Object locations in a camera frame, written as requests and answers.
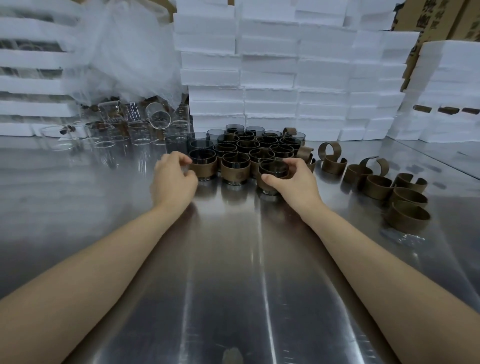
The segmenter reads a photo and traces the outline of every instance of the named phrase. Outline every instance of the metal table surface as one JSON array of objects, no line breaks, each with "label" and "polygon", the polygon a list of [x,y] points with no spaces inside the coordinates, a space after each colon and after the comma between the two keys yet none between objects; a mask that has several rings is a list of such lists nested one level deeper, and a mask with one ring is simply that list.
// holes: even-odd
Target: metal table surface
[{"label": "metal table surface", "polygon": [[[317,148],[318,143],[310,143]],[[315,175],[324,201],[385,249],[480,312],[480,182],[398,142],[342,142],[349,163],[391,161],[429,181],[432,221],[402,239],[382,207]],[[149,149],[112,168],[35,138],[0,138],[0,297],[150,207]],[[396,363],[318,237],[253,181],[203,182],[131,285],[67,363]]]},{"label": "metal table surface", "polygon": [[426,143],[421,140],[399,142],[480,180],[480,142]]}]

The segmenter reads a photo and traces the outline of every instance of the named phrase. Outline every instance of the hand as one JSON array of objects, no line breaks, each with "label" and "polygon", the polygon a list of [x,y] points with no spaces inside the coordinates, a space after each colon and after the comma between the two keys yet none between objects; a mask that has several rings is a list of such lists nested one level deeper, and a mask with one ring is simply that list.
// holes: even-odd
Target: hand
[{"label": "hand", "polygon": [[279,191],[285,201],[305,220],[319,207],[326,208],[318,193],[317,180],[300,158],[285,158],[293,177],[281,180],[271,174],[262,174],[262,180]]},{"label": "hand", "polygon": [[192,170],[183,174],[181,167],[192,160],[183,153],[164,154],[155,164],[150,195],[154,207],[163,206],[181,214],[191,202],[197,190],[198,179]]}]

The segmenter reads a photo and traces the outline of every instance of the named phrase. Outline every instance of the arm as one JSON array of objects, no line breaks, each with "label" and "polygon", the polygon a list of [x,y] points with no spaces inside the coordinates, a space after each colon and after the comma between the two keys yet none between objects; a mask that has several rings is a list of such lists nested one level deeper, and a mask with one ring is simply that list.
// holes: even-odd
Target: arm
[{"label": "arm", "polygon": [[329,210],[315,177],[297,158],[294,176],[262,179],[322,239],[403,363],[480,363],[480,315]]},{"label": "arm", "polygon": [[61,363],[112,308],[195,194],[173,152],[155,166],[153,208],[0,301],[0,363]]}]

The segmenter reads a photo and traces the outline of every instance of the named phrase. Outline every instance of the stack of white boxes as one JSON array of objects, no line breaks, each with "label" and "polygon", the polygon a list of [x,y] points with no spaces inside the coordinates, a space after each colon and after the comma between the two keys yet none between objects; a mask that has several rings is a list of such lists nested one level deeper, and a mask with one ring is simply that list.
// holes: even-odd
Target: stack of white boxes
[{"label": "stack of white boxes", "polygon": [[51,19],[61,15],[74,23],[80,14],[73,1],[3,4],[0,37],[9,47],[0,49],[0,135],[40,136],[40,128],[78,115],[61,83],[60,70],[71,64],[71,54],[57,45],[72,42],[69,27]]},{"label": "stack of white boxes", "polygon": [[384,138],[418,37],[383,31],[395,4],[178,0],[174,39],[195,130],[241,123],[294,126],[308,140]]},{"label": "stack of white boxes", "polygon": [[434,143],[480,141],[480,44],[424,43],[388,135]]}]

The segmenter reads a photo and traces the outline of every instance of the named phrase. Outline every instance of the plastic bag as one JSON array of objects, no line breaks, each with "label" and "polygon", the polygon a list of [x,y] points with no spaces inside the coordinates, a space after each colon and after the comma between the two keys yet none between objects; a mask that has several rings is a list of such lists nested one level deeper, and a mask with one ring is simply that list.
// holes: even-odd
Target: plastic bag
[{"label": "plastic bag", "polygon": [[181,61],[173,47],[173,24],[165,8],[139,1],[84,3],[73,50],[65,49],[72,53],[72,65],[63,73],[66,92],[78,102],[92,105],[111,96],[135,102],[158,95],[174,109],[180,104]]}]

